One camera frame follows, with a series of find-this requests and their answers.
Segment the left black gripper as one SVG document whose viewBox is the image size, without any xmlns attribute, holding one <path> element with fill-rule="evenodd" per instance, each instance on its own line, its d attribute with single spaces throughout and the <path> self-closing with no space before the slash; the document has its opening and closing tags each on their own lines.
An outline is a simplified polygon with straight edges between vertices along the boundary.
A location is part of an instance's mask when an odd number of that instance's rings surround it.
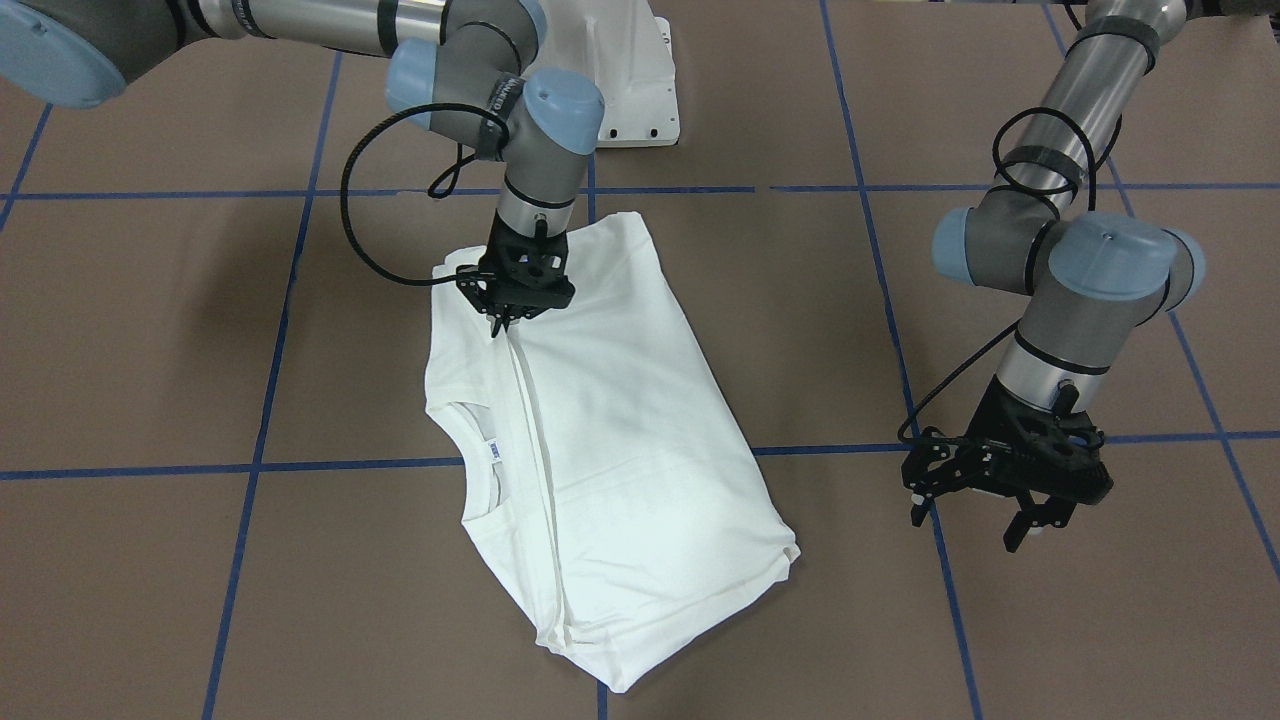
<svg viewBox="0 0 1280 720">
<path fill-rule="evenodd" d="M 989 477 L 1002 487 L 1055 498 L 1038 503 L 1016 495 L 1018 510 L 1004 532 L 1004 547 L 1015 553 L 1034 529 L 1065 528 L 1076 503 L 1097 505 L 1114 488 L 1101 457 L 1106 434 L 1088 413 L 1055 415 L 1024 402 L 993 378 L 964 434 L 984 457 Z"/>
</svg>

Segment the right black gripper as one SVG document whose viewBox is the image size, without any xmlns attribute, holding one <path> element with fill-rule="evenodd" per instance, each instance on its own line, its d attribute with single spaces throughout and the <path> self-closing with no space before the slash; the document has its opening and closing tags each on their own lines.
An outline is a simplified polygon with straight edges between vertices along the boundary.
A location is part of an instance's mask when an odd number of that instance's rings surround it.
<svg viewBox="0 0 1280 720">
<path fill-rule="evenodd" d="M 567 259 L 567 234 L 550 234 L 544 219 L 522 234 L 498 217 L 483 255 L 458 268 L 456 284 L 474 309 L 490 316 L 495 340 L 521 319 L 571 304 L 576 288 L 566 275 Z"/>
</svg>

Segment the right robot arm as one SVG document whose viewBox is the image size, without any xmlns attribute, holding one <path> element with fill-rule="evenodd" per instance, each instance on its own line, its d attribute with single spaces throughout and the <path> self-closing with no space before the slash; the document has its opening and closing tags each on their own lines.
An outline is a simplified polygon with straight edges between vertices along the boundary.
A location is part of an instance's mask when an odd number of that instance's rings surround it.
<svg viewBox="0 0 1280 720">
<path fill-rule="evenodd" d="M 351 151 L 340 219 L 357 256 L 349 182 L 364 150 L 412 120 L 453 141 L 454 164 L 430 187 L 447 196 L 471 161 L 506 165 L 481 258 L 449 282 L 494 332 L 575 295 L 567 277 L 570 214 L 605 115 L 596 85 L 536 68 L 548 37 L 538 1 L 5 1 L 3 77 L 60 108 L 96 108 L 201 40 L 285 40 L 385 58 L 392 114 Z"/>
</svg>

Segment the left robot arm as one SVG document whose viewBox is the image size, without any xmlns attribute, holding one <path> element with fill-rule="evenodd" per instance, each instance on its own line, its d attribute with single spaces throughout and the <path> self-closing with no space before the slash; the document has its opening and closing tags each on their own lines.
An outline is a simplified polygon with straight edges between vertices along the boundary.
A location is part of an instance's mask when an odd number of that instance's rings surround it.
<svg viewBox="0 0 1280 720">
<path fill-rule="evenodd" d="M 1004 546 L 1015 552 L 1112 489 L 1089 406 L 1132 332 L 1190 299 L 1207 263 L 1188 234 L 1100 211 L 1096 174 L 1126 102 L 1192 17 L 1189 1 L 1087 3 L 1041 102 L 1006 123 L 1021 135 L 993 150 L 983 199 L 937 225 L 940 274 L 1029 302 L 965 432 L 928 429 L 904 464 L 922 501 L 914 521 L 960 489 L 1012 498 Z"/>
</svg>

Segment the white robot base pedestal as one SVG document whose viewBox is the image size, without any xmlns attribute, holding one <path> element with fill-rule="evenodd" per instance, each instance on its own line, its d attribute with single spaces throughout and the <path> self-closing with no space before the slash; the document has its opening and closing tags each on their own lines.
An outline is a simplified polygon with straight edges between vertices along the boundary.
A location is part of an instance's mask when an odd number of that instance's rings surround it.
<svg viewBox="0 0 1280 720">
<path fill-rule="evenodd" d="M 599 149 L 669 147 L 681 119 L 669 22 L 649 1 L 544 1 L 541 64 L 589 77 L 604 99 Z"/>
</svg>

